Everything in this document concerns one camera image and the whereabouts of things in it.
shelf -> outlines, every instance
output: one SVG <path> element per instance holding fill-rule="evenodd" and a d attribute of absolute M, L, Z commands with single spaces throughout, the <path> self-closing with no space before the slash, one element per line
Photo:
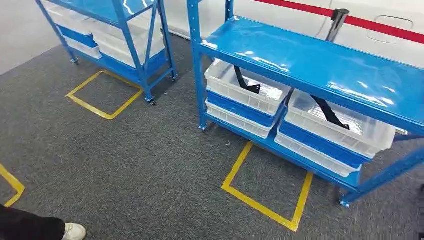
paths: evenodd
<path fill-rule="evenodd" d="M 203 54 L 424 135 L 424 70 L 234 16 Z"/>
<path fill-rule="evenodd" d="M 205 116 L 210 121 L 218 124 L 219 126 L 228 129 L 229 131 L 240 135 L 259 147 L 287 160 L 292 162 L 293 164 L 302 167 L 310 172 L 313 172 L 317 176 L 320 176 L 323 179 L 326 179 L 329 182 L 332 182 L 338 186 L 341 186 L 345 189 L 348 189 L 353 192 L 357 192 L 357 186 L 360 182 L 360 171 L 356 171 L 351 173 L 348 177 L 342 177 L 340 175 L 337 175 L 336 173 L 326 169 L 325 167 L 322 167 L 313 161 L 308 160 L 307 158 L 304 158 L 297 153 L 294 153 L 290 151 L 289 149 L 277 144 L 274 142 L 274 139 L 277 135 L 278 130 L 278 124 L 275 125 L 275 127 L 271 130 L 269 133 L 269 136 L 267 139 L 260 138 L 259 136 L 253 135 L 247 131 L 244 131 L 236 126 L 233 126 L 225 121 L 222 121 L 216 117 L 213 117 L 207 113 L 205 113 Z"/>
<path fill-rule="evenodd" d="M 64 8 L 73 10 L 90 18 L 119 28 L 119 20 L 115 12 L 113 0 L 48 0 Z M 155 0 L 118 0 L 121 3 L 125 20 L 152 8 Z"/>
<path fill-rule="evenodd" d="M 117 61 L 111 57 L 108 57 L 106 55 L 103 55 L 102 58 L 100 59 L 96 59 L 92 56 L 89 56 L 75 48 L 69 47 L 69 49 L 73 52 L 75 52 L 77 55 L 82 56 L 85 59 L 90 60 L 91 62 L 99 65 L 100 67 L 111 71 L 114 74 L 117 74 L 139 86 L 141 86 L 141 80 L 140 77 L 137 73 L 137 70 L 135 68 L 132 68 L 131 66 L 128 66 L 120 61 Z M 165 63 L 168 62 L 167 60 L 167 56 L 165 53 L 165 49 L 162 50 L 160 53 L 156 54 L 155 56 L 153 56 L 149 62 L 148 62 L 148 70 L 145 73 L 146 74 L 146 78 L 149 78 L 150 76 L 152 76 L 154 73 L 156 73 Z"/>

plastic storage bin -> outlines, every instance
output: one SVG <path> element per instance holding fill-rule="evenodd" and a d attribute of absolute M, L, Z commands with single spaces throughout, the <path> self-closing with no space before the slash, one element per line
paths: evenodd
<path fill-rule="evenodd" d="M 129 65 L 133 68 L 136 67 L 134 64 L 133 57 L 131 56 L 130 51 L 122 51 L 122 49 L 119 49 L 117 47 L 114 47 L 112 45 L 109 45 L 107 43 L 103 43 L 98 41 L 98 46 L 100 47 L 100 52 L 103 54 L 116 59 L 120 62 L 123 62 L 126 65 Z M 142 47 L 142 49 L 136 49 L 138 54 L 138 59 L 140 60 L 140 63 L 143 65 L 146 61 L 146 46 Z M 161 37 L 159 39 L 156 39 L 156 42 L 151 43 L 151 49 L 150 49 L 150 59 L 160 53 L 165 48 L 164 45 L 164 39 Z"/>
<path fill-rule="evenodd" d="M 209 90 L 207 90 L 207 100 L 213 105 L 237 114 L 264 127 L 271 127 L 275 119 L 281 116 L 281 112 L 284 108 L 284 105 L 281 104 L 277 114 L 275 116 L 271 116 Z"/>
<path fill-rule="evenodd" d="M 90 48 L 95 48 L 97 47 L 97 43 L 94 41 L 93 39 L 93 35 L 82 35 L 81 33 L 78 33 L 76 31 L 70 30 L 66 27 L 63 26 L 58 26 L 60 32 L 62 33 L 63 36 L 68 37 L 70 39 L 73 39 L 77 42 L 80 42 L 84 45 L 86 45 L 87 47 Z"/>
<path fill-rule="evenodd" d="M 145 18 L 144 14 L 146 14 L 146 12 L 130 20 L 128 22 L 128 27 L 135 49 L 145 51 L 149 40 L 150 19 Z M 93 34 L 94 41 L 97 43 L 113 46 L 116 49 L 120 49 L 122 52 L 130 54 L 127 40 L 121 29 L 94 19 L 90 20 L 89 28 Z M 158 41 L 158 39 L 162 37 L 161 26 L 159 22 L 156 21 L 153 32 L 153 42 Z"/>
<path fill-rule="evenodd" d="M 395 127 L 331 102 L 328 105 L 350 130 L 328 122 L 314 99 L 299 90 L 291 96 L 284 120 L 369 159 L 392 147 Z"/>
<path fill-rule="evenodd" d="M 369 163 L 372 161 L 370 158 L 328 141 L 318 135 L 305 131 L 286 121 L 281 122 L 278 131 L 281 134 L 317 150 L 330 158 L 351 166 L 354 169 L 359 168 L 363 163 Z"/>
<path fill-rule="evenodd" d="M 233 112 L 225 110 L 217 105 L 210 103 L 206 100 L 207 113 L 211 116 L 220 119 L 224 122 L 227 122 L 231 125 L 234 125 L 240 129 L 243 129 L 251 134 L 257 135 L 263 139 L 266 139 L 270 134 L 271 129 L 277 122 L 277 119 L 274 121 L 271 127 L 262 126 L 254 121 L 251 121 L 247 118 L 239 116 Z"/>
<path fill-rule="evenodd" d="M 51 19 L 57 25 L 73 30 L 82 35 L 90 35 L 90 29 L 87 27 L 88 16 L 79 14 L 76 11 L 69 10 L 49 1 L 42 1 L 45 9 Z"/>
<path fill-rule="evenodd" d="M 118 61 L 115 58 L 112 58 L 104 53 L 100 54 L 102 56 L 101 61 L 104 63 L 105 66 L 109 66 L 110 69 L 113 69 L 116 73 L 125 73 L 125 78 L 134 79 L 134 83 L 138 84 L 139 86 L 142 85 L 141 81 L 136 80 L 140 77 L 137 69 L 121 61 Z M 155 73 L 157 73 L 166 61 L 167 53 L 164 50 L 150 58 L 150 60 L 148 61 L 147 69 L 145 70 L 146 76 L 149 78 Z"/>
<path fill-rule="evenodd" d="M 294 140 L 280 131 L 277 131 L 277 136 L 274 140 L 277 144 L 289 149 L 292 152 L 299 154 L 300 156 L 311 160 L 312 162 L 323 166 L 324 168 L 347 178 L 349 174 L 357 172 L 361 169 L 362 165 L 358 168 L 351 167 L 343 162 L 340 162 L 322 152 L 319 152 L 312 147 L 309 147 L 299 141 Z"/>
<path fill-rule="evenodd" d="M 67 42 L 67 44 L 69 45 L 69 47 L 76 49 L 80 52 L 83 52 L 84 54 L 87 54 L 95 59 L 100 59 L 102 58 L 102 55 L 100 54 L 100 49 L 98 46 L 96 47 L 89 47 L 85 44 L 82 44 L 79 41 L 75 41 L 72 38 L 69 38 L 67 36 L 63 36 Z"/>
<path fill-rule="evenodd" d="M 221 96 L 275 116 L 290 87 L 264 76 L 240 69 L 248 86 L 260 84 L 259 94 L 240 87 L 234 66 L 215 60 L 205 73 L 207 89 Z"/>

white sneaker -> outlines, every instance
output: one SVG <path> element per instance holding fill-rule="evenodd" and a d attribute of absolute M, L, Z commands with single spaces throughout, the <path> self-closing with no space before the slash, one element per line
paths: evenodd
<path fill-rule="evenodd" d="M 62 240 L 83 240 L 86 234 L 87 231 L 83 226 L 76 223 L 66 223 Z"/>

yellow floor tape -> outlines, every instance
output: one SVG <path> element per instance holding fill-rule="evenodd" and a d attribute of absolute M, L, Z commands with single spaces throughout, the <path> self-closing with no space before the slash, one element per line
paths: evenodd
<path fill-rule="evenodd" d="M 13 196 L 9 201 L 4 205 L 5 207 L 11 207 L 16 203 L 24 193 L 25 187 L 19 182 L 16 177 L 14 177 L 6 168 L 0 163 L 0 176 L 2 176 L 6 181 L 17 191 L 17 194 Z"/>
<path fill-rule="evenodd" d="M 306 200 L 308 199 L 309 190 L 311 188 L 314 174 L 312 172 L 307 173 L 305 181 L 303 183 L 302 191 L 300 192 L 299 201 L 297 202 L 296 210 L 294 211 L 293 219 L 288 220 L 278 215 L 277 213 L 273 212 L 269 208 L 263 206 L 262 204 L 256 202 L 255 200 L 251 199 L 250 197 L 244 195 L 243 193 L 241 193 L 240 191 L 238 191 L 237 189 L 231 186 L 231 182 L 234 180 L 234 177 L 236 176 L 237 172 L 240 170 L 240 167 L 242 166 L 243 162 L 245 161 L 245 158 L 251 151 L 252 147 L 253 147 L 253 144 L 251 141 L 249 141 L 244 147 L 243 151 L 241 151 L 240 155 L 238 156 L 237 161 L 232 167 L 231 172 L 226 177 L 221 188 L 227 191 L 229 194 L 233 195 L 234 197 L 238 198 L 239 200 L 243 201 L 250 207 L 268 216 L 269 218 L 276 221 L 277 223 L 285 226 L 286 228 L 292 230 L 293 232 L 296 232 L 299 228 L 299 223 L 301 221 L 302 214 L 305 209 Z"/>
<path fill-rule="evenodd" d="M 124 103 L 116 112 L 114 112 L 113 114 L 108 114 L 104 111 L 99 110 L 98 108 L 86 103 L 85 101 L 79 99 L 78 97 L 76 97 L 74 94 L 76 92 L 78 92 L 79 90 L 81 90 L 84 86 L 86 86 L 87 84 L 89 84 L 91 81 L 93 81 L 94 79 L 96 79 L 100 74 L 107 74 L 109 76 L 112 76 L 118 80 L 123 81 L 124 83 L 131 85 L 135 88 L 140 89 L 140 91 L 138 91 L 134 96 L 132 96 L 126 103 Z M 66 97 L 70 98 L 72 101 L 76 102 L 77 104 L 79 104 L 81 107 L 84 107 L 87 110 L 90 110 L 91 112 L 99 115 L 102 118 L 105 118 L 107 120 L 113 120 L 114 118 L 116 118 L 119 114 L 121 114 L 130 104 L 132 104 L 138 97 L 140 97 L 140 95 L 143 94 L 143 89 L 126 80 L 125 78 L 122 78 L 110 71 L 107 70 L 100 70 L 98 73 L 94 74 L 93 76 L 91 76 L 90 78 L 88 78 L 85 82 L 83 82 L 81 85 L 79 85 L 78 87 L 76 87 L 74 90 L 72 90 L 70 93 L 68 93 L 66 95 Z"/>

white plastic crate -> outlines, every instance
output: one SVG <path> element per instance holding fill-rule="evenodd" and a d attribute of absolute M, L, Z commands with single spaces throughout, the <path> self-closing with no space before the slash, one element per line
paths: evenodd
<path fill-rule="evenodd" d="M 280 131 L 277 131 L 277 136 L 274 140 L 277 144 L 289 149 L 292 152 L 299 154 L 300 156 L 311 160 L 312 162 L 338 174 L 344 178 L 347 178 L 349 174 L 361 170 L 362 165 L 359 168 L 353 168 L 349 165 L 344 164 L 324 153 L 315 150 L 314 148 L 307 146 L 299 141 L 296 141 Z"/>
<path fill-rule="evenodd" d="M 392 147 L 394 126 L 331 102 L 328 105 L 350 130 L 328 122 L 314 99 L 299 90 L 291 96 L 285 121 L 370 159 Z"/>
<path fill-rule="evenodd" d="M 51 19 L 57 25 L 80 33 L 82 35 L 90 35 L 90 29 L 87 27 L 87 22 L 90 19 L 88 16 L 79 14 L 76 11 L 69 10 L 49 1 L 42 1 L 45 9 Z"/>
<path fill-rule="evenodd" d="M 252 133 L 254 135 L 257 135 L 263 139 L 266 139 L 268 135 L 270 134 L 271 129 L 274 127 L 274 125 L 277 122 L 277 119 L 272 124 L 271 127 L 262 126 L 254 121 L 251 121 L 249 119 L 246 119 L 242 116 L 239 116 L 233 112 L 227 111 L 217 105 L 214 105 L 208 100 L 206 100 L 206 106 L 207 106 L 207 113 L 214 116 L 215 118 L 218 118 L 224 122 L 227 122 L 229 124 L 232 124 L 240 129 L 243 129 L 249 133 Z"/>
<path fill-rule="evenodd" d="M 248 86 L 260 84 L 259 94 L 240 87 L 234 66 L 222 60 L 215 60 L 204 74 L 207 89 L 221 96 L 275 116 L 290 87 L 270 80 L 256 73 L 240 69 Z"/>
<path fill-rule="evenodd" d="M 72 38 L 63 36 L 67 42 L 67 44 L 69 45 L 69 47 L 79 50 L 95 59 L 100 59 L 102 58 L 102 55 L 100 54 L 100 49 L 98 46 L 96 47 L 89 47 L 79 41 L 75 41 Z"/>
<path fill-rule="evenodd" d="M 129 50 L 122 51 L 122 49 L 116 48 L 112 45 L 109 45 L 107 43 L 103 43 L 100 41 L 98 41 L 97 44 L 100 47 L 100 52 L 120 62 L 123 62 L 124 64 L 129 65 L 133 68 L 136 67 L 133 61 L 133 57 L 131 56 L 131 53 Z M 146 61 L 146 48 L 147 46 L 143 47 L 142 49 L 136 49 L 138 53 L 138 59 L 140 60 L 140 63 L 142 65 Z M 162 37 L 159 39 L 156 39 L 156 42 L 151 43 L 150 58 L 160 53 L 164 48 L 165 48 L 164 39 Z"/>
<path fill-rule="evenodd" d="M 149 13 L 144 12 L 128 22 L 129 31 L 137 50 L 144 50 L 147 48 L 151 14 L 152 10 L 149 10 Z M 161 25 L 157 20 L 158 18 L 159 17 L 157 16 L 154 25 L 153 42 L 156 42 L 159 38 L 163 37 L 161 33 Z M 125 39 L 124 33 L 121 29 L 95 19 L 91 19 L 88 26 L 93 34 L 95 42 L 107 44 L 120 49 L 123 52 L 130 53 L 127 40 Z"/>

